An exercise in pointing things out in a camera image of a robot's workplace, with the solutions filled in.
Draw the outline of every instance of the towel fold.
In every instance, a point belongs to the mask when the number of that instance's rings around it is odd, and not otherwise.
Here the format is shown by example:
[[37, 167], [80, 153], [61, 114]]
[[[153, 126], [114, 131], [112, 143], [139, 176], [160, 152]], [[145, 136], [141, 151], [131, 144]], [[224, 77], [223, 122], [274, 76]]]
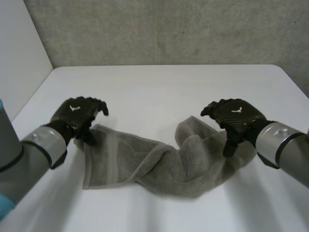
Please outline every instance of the towel fold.
[[85, 154], [84, 189], [138, 182], [161, 195], [196, 197], [224, 183], [256, 155], [255, 148], [243, 142], [232, 158], [224, 158], [226, 132], [193, 116], [176, 129], [178, 150], [98, 124], [91, 131], [96, 146], [74, 141]]

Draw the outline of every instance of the gray wall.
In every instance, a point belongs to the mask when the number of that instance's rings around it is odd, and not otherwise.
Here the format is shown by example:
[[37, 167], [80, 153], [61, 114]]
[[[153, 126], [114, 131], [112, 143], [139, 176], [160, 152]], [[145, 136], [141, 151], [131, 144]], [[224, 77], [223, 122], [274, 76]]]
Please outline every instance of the gray wall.
[[54, 68], [276, 64], [309, 94], [308, 0], [25, 0]]

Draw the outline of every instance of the tabletop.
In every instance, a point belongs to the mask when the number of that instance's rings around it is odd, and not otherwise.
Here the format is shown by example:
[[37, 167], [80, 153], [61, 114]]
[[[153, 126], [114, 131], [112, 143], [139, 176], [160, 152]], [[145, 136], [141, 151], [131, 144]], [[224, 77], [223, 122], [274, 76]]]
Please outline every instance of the tabletop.
[[[309, 99], [273, 65], [62, 67], [52, 71], [13, 121], [20, 139], [46, 124], [70, 97], [106, 101], [100, 123], [177, 147], [177, 125], [212, 101], [242, 98], [269, 120], [309, 127]], [[65, 163], [49, 170], [0, 224], [4, 232], [290, 232], [309, 230], [309, 189], [256, 157], [196, 199], [162, 197], [130, 184], [82, 190], [84, 156], [71, 142]]]

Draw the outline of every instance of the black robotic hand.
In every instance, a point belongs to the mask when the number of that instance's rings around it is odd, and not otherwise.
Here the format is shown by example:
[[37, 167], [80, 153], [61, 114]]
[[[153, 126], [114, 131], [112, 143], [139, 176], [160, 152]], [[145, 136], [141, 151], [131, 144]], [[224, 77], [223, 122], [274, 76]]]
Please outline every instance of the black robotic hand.
[[266, 121], [261, 112], [241, 99], [214, 101], [201, 112], [201, 116], [205, 115], [209, 115], [226, 130], [227, 141], [223, 150], [226, 158], [232, 157], [238, 144], [247, 140], [247, 130], [253, 122]]
[[[90, 132], [90, 127], [100, 111], [105, 116], [109, 114], [104, 101], [84, 97], [70, 98], [62, 103], [52, 116], [50, 123], [45, 126], [58, 131], [67, 145], [72, 138], [81, 139], [88, 145], [94, 145], [96, 140]], [[52, 169], [64, 162], [66, 154], [67, 152], [62, 155]]]

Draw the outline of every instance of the black ring band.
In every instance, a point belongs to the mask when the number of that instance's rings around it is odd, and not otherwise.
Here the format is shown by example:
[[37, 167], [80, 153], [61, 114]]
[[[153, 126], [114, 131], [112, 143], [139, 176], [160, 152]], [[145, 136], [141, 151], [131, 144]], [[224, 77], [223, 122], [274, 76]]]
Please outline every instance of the black ring band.
[[280, 146], [278, 147], [278, 150], [277, 150], [277, 152], [276, 152], [276, 157], [275, 157], [275, 161], [276, 161], [276, 164], [277, 164], [278, 166], [279, 166], [280, 155], [281, 155], [283, 149], [285, 148], [285, 146], [286, 146], [291, 140], [293, 140], [294, 138], [296, 138], [296, 137], [298, 137], [298, 136], [301, 136], [301, 135], [304, 135], [304, 133], [298, 132], [298, 133], [292, 134], [290, 137], [288, 137], [286, 140], [284, 140], [282, 144], [280, 144]]
[[15, 164], [17, 164], [21, 158], [24, 156], [24, 148], [22, 148], [20, 154], [11, 162], [9, 162], [7, 165], [4, 165], [3, 167], [0, 167], [0, 173], [12, 168]]
[[21, 142], [22, 144], [28, 144], [28, 145], [32, 145], [34, 147], [36, 147], [39, 151], [42, 152], [42, 154], [45, 156], [45, 158], [47, 159], [48, 161], [48, 164], [49, 164], [49, 167], [52, 166], [52, 158], [49, 156], [49, 154], [47, 153], [47, 151], [44, 150], [44, 148], [42, 148], [41, 146], [35, 144], [34, 142], [30, 142], [30, 141], [22, 141]]

